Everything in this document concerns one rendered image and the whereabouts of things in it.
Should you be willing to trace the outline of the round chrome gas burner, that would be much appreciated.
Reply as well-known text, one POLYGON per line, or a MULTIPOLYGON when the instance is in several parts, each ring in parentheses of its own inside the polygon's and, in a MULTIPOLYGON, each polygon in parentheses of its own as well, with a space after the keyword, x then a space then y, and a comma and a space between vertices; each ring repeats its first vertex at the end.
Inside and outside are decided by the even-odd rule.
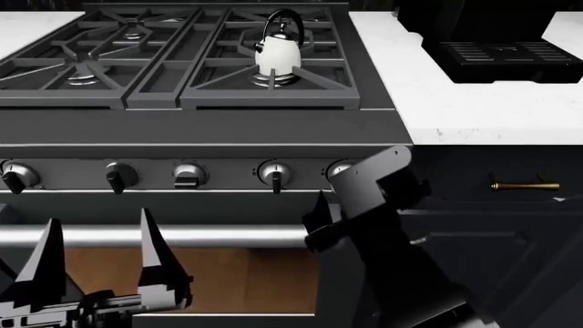
POLYGON ((142 40, 151 32, 139 21, 130 21, 127 26, 127 31, 122 35, 123 40, 142 40))
POLYGON ((285 87, 299 80, 300 78, 294 74, 271 77, 261 73, 253 73, 250 77, 250 82, 258 87, 285 87))
POLYGON ((105 84, 89 69, 87 64, 76 64, 75 72, 66 80, 73 87, 104 87, 105 84))

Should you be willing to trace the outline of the dark cabinet drawer front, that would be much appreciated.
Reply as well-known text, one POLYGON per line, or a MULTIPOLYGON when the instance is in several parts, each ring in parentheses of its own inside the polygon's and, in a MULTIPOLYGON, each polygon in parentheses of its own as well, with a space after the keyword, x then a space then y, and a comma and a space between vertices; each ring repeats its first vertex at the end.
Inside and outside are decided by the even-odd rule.
POLYGON ((534 201, 583 205, 583 147, 415 146, 410 168, 427 179, 433 198, 446 201, 534 201), (560 183, 557 191, 490 189, 500 182, 560 183))

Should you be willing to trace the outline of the black coffee machine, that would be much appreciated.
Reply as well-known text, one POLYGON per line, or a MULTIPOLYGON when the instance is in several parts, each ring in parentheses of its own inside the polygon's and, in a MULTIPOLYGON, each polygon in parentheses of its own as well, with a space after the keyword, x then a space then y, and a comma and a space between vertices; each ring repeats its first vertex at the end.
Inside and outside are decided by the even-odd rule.
POLYGON ((456 84, 577 84, 583 60, 544 40, 578 0, 395 0, 396 17, 456 84))

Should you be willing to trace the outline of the narrow cast iron centre grate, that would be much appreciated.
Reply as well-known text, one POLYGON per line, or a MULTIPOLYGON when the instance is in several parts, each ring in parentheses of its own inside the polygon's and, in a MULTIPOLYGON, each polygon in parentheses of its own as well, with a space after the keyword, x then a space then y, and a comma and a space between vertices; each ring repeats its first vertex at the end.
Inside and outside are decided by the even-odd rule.
POLYGON ((179 108, 179 97, 220 29, 227 9, 201 8, 126 99, 129 109, 179 108))

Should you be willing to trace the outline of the wide cast iron burner grate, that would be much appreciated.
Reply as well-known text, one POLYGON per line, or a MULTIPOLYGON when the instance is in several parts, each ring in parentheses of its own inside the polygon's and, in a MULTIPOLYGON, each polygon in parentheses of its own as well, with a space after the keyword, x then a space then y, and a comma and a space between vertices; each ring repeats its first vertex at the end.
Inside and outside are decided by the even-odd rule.
POLYGON ((199 11, 170 7, 101 8, 0 60, 0 108, 111 108, 125 100, 199 11), (130 21, 150 35, 123 40, 130 21), (104 87, 66 80, 87 64, 104 87))
MULTIPOLYGON (((179 97, 183 108, 340 108, 360 106, 352 70, 340 33, 327 7, 295 7, 303 21, 300 78, 285 87, 258 87, 250 82, 259 73, 255 43, 272 7, 234 7, 226 15, 204 57, 179 97)), ((297 34, 292 20, 285 31, 297 34)))

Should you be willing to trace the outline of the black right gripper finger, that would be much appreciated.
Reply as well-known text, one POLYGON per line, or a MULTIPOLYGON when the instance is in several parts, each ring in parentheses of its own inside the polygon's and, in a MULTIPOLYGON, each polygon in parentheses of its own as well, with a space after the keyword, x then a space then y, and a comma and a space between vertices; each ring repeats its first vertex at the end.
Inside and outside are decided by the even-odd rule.
POLYGON ((340 205, 330 201, 322 190, 312 210, 302 215, 302 224, 308 234, 340 220, 340 205))

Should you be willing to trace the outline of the dark cabinet door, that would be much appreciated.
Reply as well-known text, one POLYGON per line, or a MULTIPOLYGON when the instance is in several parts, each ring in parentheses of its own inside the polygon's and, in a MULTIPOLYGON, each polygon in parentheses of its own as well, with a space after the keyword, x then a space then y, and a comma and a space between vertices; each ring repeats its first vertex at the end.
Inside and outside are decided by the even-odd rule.
POLYGON ((446 201, 401 213, 445 274, 501 328, 532 328, 583 281, 583 204, 446 201))

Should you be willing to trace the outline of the chrome stove knob black grip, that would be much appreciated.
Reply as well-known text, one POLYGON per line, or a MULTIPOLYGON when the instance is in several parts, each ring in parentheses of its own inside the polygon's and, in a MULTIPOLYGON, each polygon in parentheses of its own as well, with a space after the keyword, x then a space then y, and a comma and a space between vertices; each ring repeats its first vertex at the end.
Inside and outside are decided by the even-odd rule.
POLYGON ((354 166, 357 163, 358 163, 358 161, 354 160, 354 159, 336 160, 336 161, 334 161, 334 163, 332 163, 330 166, 328 166, 327 169, 325 169, 325 177, 328 181, 331 181, 331 178, 334 175, 340 173, 341 171, 349 169, 351 166, 354 166))
POLYGON ((259 180, 271 188, 272 193, 279 194, 292 179, 292 169, 278 160, 267 160, 257 170, 259 180))
POLYGON ((106 179, 115 194, 123 193, 126 188, 139 183, 138 172, 127 163, 109 163, 106 179))
POLYGON ((13 160, 0 163, 0 179, 15 195, 28 188, 34 188, 41 182, 40 174, 31 166, 13 160))
POLYGON ((209 180, 209 173, 195 163, 182 163, 173 170, 174 188, 196 190, 209 180))

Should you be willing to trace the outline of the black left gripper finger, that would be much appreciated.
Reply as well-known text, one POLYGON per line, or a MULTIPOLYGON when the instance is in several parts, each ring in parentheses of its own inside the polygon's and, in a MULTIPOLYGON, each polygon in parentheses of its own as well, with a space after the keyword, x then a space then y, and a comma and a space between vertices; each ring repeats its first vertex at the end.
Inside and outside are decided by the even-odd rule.
POLYGON ((13 283, 15 303, 76 302, 83 293, 66 273, 59 219, 50 219, 25 266, 13 283))
POLYGON ((140 215, 142 271, 138 281, 140 303, 146 310, 182 310, 193 300, 188 275, 149 210, 140 215))

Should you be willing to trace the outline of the dark grey gas stove range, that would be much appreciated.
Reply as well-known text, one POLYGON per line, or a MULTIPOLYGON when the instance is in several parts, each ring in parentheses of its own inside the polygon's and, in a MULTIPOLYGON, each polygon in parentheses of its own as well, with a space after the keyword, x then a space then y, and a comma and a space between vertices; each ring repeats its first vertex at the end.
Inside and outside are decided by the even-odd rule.
MULTIPOLYGON (((97 0, 82 15, 150 6, 272 7, 274 12, 327 7, 360 106, 183 108, 179 103, 174 110, 135 110, 125 100, 123 109, 0 108, 0 163, 25 163, 41 178, 18 195, 0 179, 0 226, 46 227, 50 219, 59 219, 62 231, 65 225, 140 226, 142 208, 157 226, 303 226, 302 215, 313 209, 321 190, 339 204, 325 177, 334 161, 359 163, 412 143, 349 17, 349 0, 97 0), (291 181, 279 194, 257 176, 267 160, 291 168, 291 181), (107 165, 114 162, 132 166, 139 183, 115 194, 106 179, 107 165), (208 182, 196 190, 174 188, 173 170, 182 163, 202 166, 208 182)), ((13 283, 34 248, 0 247, 0 302, 14 302, 13 283)), ((66 273, 82 297, 104 290, 117 297, 138 294, 141 244, 64 248, 66 273)), ((374 323, 374 313, 366 309, 370 293, 363 266, 350 240, 319 255, 305 247, 170 249, 193 277, 192 303, 182 310, 136 314, 132 328, 364 328, 374 323)), ((15 306, 39 311, 52 304, 60 303, 15 306)))

